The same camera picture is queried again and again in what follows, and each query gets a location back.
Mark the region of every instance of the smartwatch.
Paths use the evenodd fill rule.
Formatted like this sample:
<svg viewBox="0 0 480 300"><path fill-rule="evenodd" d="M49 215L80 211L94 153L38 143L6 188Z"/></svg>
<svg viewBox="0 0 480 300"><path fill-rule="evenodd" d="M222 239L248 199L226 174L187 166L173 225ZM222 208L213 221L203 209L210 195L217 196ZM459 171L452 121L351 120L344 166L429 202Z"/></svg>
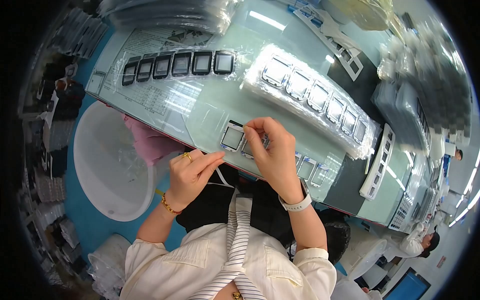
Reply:
<svg viewBox="0 0 480 300"><path fill-rule="evenodd" d="M287 204L285 201L283 201L282 197L278 195L278 200L282 204L283 208L285 208L285 210L289 210L291 212L299 212L307 208L310 205L310 203L312 203L312 199L310 197L310 193L308 192L308 187L307 187L307 184L305 183L305 180L303 178L300 178L300 183L301 183L303 196L305 197L300 203Z"/></svg>

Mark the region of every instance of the black cloth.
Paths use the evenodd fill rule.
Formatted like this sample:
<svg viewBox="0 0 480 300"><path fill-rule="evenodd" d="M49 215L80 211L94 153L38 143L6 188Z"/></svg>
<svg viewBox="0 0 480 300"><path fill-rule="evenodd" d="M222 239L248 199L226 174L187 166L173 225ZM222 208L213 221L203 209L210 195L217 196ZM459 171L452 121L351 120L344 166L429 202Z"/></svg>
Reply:
<svg viewBox="0 0 480 300"><path fill-rule="evenodd" d="M238 171L230 166L219 167L225 181L237 186L241 193L252 194L250 225L279 240L284 247L294 240L288 212L278 200L278 194L263 180L240 183ZM221 183L217 172L209 182ZM177 216L177 222L187 233L204 225L228 222L228 206L234 189L217 184L207 184L198 197Z"/></svg>

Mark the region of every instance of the woman's left hand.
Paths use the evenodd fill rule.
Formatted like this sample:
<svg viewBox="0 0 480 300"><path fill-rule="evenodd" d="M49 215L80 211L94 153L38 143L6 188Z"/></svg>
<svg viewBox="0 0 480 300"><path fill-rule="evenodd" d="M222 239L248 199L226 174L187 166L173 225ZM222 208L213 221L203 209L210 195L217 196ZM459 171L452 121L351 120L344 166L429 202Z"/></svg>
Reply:
<svg viewBox="0 0 480 300"><path fill-rule="evenodd" d="M187 207L204 189L215 169L223 164L225 152L203 154L195 149L187 156L179 155L170 160L170 188L165 193L165 200L174 211Z"/></svg>

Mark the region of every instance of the fluorescent light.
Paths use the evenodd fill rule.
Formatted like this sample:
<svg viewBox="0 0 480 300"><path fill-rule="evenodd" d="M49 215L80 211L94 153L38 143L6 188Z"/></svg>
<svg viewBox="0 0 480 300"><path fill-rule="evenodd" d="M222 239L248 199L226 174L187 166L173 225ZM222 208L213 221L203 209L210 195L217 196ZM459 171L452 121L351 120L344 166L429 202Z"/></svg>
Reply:
<svg viewBox="0 0 480 300"><path fill-rule="evenodd" d="M475 163L475 167L478 167L479 163L480 163L480 150L479 150L479 154L477 155L477 162Z"/></svg>
<svg viewBox="0 0 480 300"><path fill-rule="evenodd" d="M266 17L262 14L254 12L254 11L250 11L249 15L250 15L250 17L254 17L255 19L258 19L258 20L263 21L267 24L270 24L271 26L276 27L276 28L280 29L281 31L283 31L286 27L285 25L283 25L283 24L281 24L281 23L279 23L279 22L277 22L273 19L270 19L269 17Z"/></svg>
<svg viewBox="0 0 480 300"><path fill-rule="evenodd" d="M466 213L468 212L468 208L465 208L465 210L458 215L458 217L455 218L455 221L460 220Z"/></svg>
<svg viewBox="0 0 480 300"><path fill-rule="evenodd" d="M465 196L465 195L462 195L462 196L460 197L460 200L458 200L458 203L456 204L455 208L458 208L458 207L460 206L460 203L462 203L464 196Z"/></svg>
<svg viewBox="0 0 480 300"><path fill-rule="evenodd" d="M393 172L393 170L387 166L387 172L390 173L390 175L392 175L393 178L396 178L396 174Z"/></svg>
<svg viewBox="0 0 480 300"><path fill-rule="evenodd" d="M331 57L330 55L327 54L327 56L325 56L325 59L329 62L329 63L334 63L335 62L335 59L333 59L333 57Z"/></svg>
<svg viewBox="0 0 480 300"><path fill-rule="evenodd" d="M465 187L465 190L463 191L463 194L465 195L471 188L473 178L475 177L475 174L477 173L477 168L473 169L472 175L470 175L470 179L468 180L467 186Z"/></svg>
<svg viewBox="0 0 480 300"><path fill-rule="evenodd" d="M403 185L403 183L400 181L400 179L396 179L396 181L398 182L398 184L400 185L400 188L402 188L404 191L405 191L405 186Z"/></svg>
<svg viewBox="0 0 480 300"><path fill-rule="evenodd" d="M410 153L408 151L405 151L405 154L407 155L408 161L410 162L410 165L413 167L413 159L412 156L410 156Z"/></svg>
<svg viewBox="0 0 480 300"><path fill-rule="evenodd" d="M480 191L478 191L475 197L473 197L473 200L468 204L467 208L472 209L472 207L477 203L479 198L480 198Z"/></svg>

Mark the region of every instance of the black cap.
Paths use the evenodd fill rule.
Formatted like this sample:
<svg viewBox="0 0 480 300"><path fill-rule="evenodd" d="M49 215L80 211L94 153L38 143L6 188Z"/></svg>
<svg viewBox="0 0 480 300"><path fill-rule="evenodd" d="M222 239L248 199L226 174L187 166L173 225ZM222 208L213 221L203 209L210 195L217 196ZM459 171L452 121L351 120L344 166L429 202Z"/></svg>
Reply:
<svg viewBox="0 0 480 300"><path fill-rule="evenodd" d="M435 226L435 232L433 233L433 237L430 240L430 246L426 250L428 251L435 250L439 242L440 242L440 235L437 232L437 226Z"/></svg>

